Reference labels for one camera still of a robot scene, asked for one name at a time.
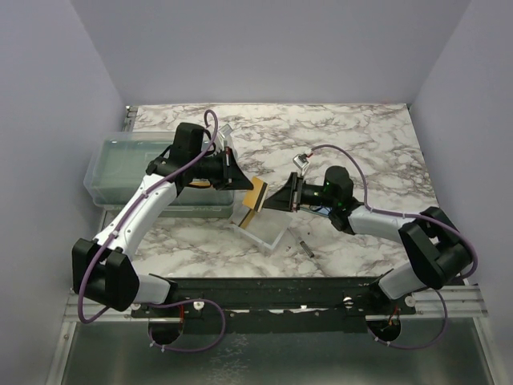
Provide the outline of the green leather card holder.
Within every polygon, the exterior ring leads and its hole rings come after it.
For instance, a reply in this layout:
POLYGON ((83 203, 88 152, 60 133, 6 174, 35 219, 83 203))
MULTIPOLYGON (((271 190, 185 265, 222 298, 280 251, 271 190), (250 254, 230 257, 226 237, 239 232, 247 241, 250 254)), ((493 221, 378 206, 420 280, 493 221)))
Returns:
POLYGON ((313 213, 315 215, 320 215, 324 217, 327 217, 331 211, 330 208, 315 205, 302 205, 301 210, 306 211, 307 213, 313 213))

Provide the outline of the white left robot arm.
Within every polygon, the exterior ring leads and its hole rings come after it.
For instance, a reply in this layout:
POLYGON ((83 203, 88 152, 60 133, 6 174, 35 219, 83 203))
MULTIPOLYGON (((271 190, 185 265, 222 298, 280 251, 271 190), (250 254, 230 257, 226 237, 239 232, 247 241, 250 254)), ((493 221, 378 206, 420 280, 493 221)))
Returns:
POLYGON ((228 140, 214 130, 181 123, 172 143, 145 170, 143 179, 121 212, 92 239, 80 238, 72 257, 73 291, 108 308, 123 311, 132 304, 150 304, 161 317, 176 311, 176 284, 154 274, 139 275, 131 259, 163 210, 191 192, 190 184, 207 180, 218 191, 251 190, 228 140))

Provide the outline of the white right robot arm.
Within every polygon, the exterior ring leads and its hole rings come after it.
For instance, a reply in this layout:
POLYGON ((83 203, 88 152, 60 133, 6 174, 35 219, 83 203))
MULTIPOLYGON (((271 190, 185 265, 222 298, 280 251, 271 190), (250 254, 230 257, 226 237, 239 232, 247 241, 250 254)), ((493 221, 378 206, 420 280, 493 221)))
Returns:
POLYGON ((353 196, 353 181, 341 166, 329 167, 321 185, 291 173, 263 207, 294 212, 305 205, 327 209, 331 225, 341 233, 392 241, 404 249, 407 262, 382 275, 369 294, 370 308, 378 314, 389 313, 405 294, 443 288, 473 262, 470 247, 439 207, 413 215, 368 209, 353 196))

